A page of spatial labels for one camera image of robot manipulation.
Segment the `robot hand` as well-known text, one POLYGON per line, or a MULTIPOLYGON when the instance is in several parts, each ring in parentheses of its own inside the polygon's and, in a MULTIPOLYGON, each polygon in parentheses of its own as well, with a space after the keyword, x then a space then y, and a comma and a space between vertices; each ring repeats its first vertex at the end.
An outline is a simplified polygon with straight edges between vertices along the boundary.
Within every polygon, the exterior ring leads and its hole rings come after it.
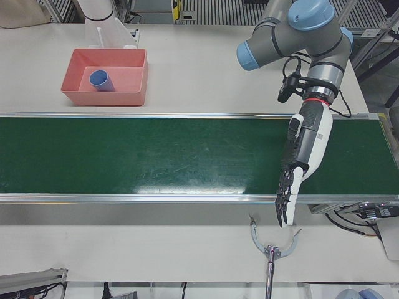
POLYGON ((280 227, 293 224, 300 186, 319 168, 332 124, 328 104, 318 98, 304 100, 290 119, 275 201, 280 227))

